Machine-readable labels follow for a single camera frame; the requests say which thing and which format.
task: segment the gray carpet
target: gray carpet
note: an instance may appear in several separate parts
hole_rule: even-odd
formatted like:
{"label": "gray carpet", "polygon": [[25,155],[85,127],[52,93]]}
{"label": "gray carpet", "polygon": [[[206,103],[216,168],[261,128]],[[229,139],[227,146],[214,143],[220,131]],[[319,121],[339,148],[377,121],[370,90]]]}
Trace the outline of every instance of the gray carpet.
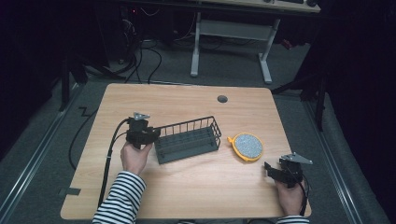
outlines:
{"label": "gray carpet", "polygon": [[[152,44],[152,42],[148,42],[145,45],[148,47]],[[201,51],[199,76],[191,78],[189,75],[191,46],[168,47],[158,44],[154,49],[161,53],[162,64],[152,76],[152,83],[162,81],[274,89],[294,79],[294,75],[309,49],[309,46],[302,46],[286,50],[282,46],[274,45],[268,58],[274,83],[269,86],[263,83],[256,54],[241,52],[235,46],[221,46],[216,50],[209,50],[213,44],[205,47],[208,49]],[[143,50],[143,60],[139,68],[139,76],[142,81],[148,79],[159,59],[160,57],[156,53]],[[112,64],[112,69],[118,67],[120,66]],[[74,170],[67,158],[73,137],[87,118],[82,116],[83,109],[81,107],[86,107],[85,113],[91,114],[99,106],[106,85],[110,82],[114,82],[114,80],[91,76],[90,81],[82,88],[81,94],[77,96],[76,101],[65,114],[60,128],[50,142],[44,160],[9,217],[8,223],[90,222],[89,220],[63,220],[60,217],[60,211],[64,197],[58,193],[61,188],[67,188],[73,178]],[[138,82],[137,77],[133,76],[131,82]],[[275,100],[291,149],[314,161],[314,165],[304,165],[303,167],[312,186],[309,199],[313,210],[310,217],[311,222],[350,223],[321,149],[322,143],[319,141],[318,131],[307,112],[307,103],[300,101],[298,93],[298,91],[286,91],[276,95]],[[35,153],[46,130],[58,115],[57,110],[61,105],[59,85],[53,90],[53,94],[53,97],[31,118],[31,122],[20,140],[0,163],[0,202],[5,201],[27,162]],[[72,147],[74,164],[78,163],[92,123],[93,118],[82,128]],[[358,208],[362,223],[389,223],[349,151],[328,98],[323,116],[323,127],[323,134],[346,179],[348,188],[351,189],[351,195]],[[243,220],[198,221],[199,223],[243,223]],[[174,220],[141,220],[140,223],[174,223]]]}

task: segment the hand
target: hand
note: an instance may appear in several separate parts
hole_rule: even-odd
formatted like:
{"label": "hand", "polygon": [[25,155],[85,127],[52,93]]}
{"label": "hand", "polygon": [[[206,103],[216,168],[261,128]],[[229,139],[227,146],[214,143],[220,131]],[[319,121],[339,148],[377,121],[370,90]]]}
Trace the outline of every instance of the hand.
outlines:
{"label": "hand", "polygon": [[299,184],[288,189],[285,184],[275,181],[279,203],[286,216],[300,215],[304,194]]}
{"label": "hand", "polygon": [[151,148],[152,143],[145,145],[143,149],[137,149],[131,143],[126,142],[121,150],[123,170],[140,175],[146,166]]}

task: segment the person's left hand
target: person's left hand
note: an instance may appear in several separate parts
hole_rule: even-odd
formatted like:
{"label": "person's left hand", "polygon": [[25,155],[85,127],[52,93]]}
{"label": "person's left hand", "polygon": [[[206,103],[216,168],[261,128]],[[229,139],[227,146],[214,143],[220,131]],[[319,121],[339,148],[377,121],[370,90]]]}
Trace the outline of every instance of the person's left hand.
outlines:
{"label": "person's left hand", "polygon": [[121,161],[124,171],[140,175],[146,166],[151,148],[152,143],[145,145],[143,149],[137,149],[131,143],[126,142],[121,150]]}

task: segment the metal rack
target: metal rack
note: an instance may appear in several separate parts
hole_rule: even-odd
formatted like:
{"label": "metal rack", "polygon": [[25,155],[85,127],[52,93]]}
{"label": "metal rack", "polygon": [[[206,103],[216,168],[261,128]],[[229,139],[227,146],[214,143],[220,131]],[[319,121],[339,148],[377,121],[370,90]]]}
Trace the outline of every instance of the metal rack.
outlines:
{"label": "metal rack", "polygon": [[219,149],[221,132],[213,116],[158,127],[155,141],[159,164]]}

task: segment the striped shirt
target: striped shirt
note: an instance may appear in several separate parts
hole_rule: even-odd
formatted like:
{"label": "striped shirt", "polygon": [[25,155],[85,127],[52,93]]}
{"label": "striped shirt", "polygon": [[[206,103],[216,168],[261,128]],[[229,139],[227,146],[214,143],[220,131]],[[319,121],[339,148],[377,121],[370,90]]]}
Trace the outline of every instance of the striped shirt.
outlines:
{"label": "striped shirt", "polygon": [[[143,191],[146,183],[138,175],[122,171],[117,176],[110,189],[110,193],[100,205],[92,223],[135,223]],[[276,224],[305,224],[309,223],[306,217],[288,216],[280,218]]]}

